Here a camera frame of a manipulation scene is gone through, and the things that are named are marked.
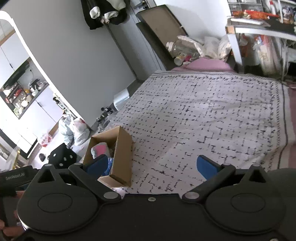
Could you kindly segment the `person's left hand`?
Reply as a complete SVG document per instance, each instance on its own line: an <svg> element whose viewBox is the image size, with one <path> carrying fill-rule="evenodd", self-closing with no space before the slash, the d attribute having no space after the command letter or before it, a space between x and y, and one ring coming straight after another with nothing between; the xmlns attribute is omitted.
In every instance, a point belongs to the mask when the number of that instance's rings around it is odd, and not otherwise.
<svg viewBox="0 0 296 241"><path fill-rule="evenodd" d="M1 198L1 231L7 238L16 238L25 231L17 212L17 205L24 191L17 191L15 196Z"/></svg>

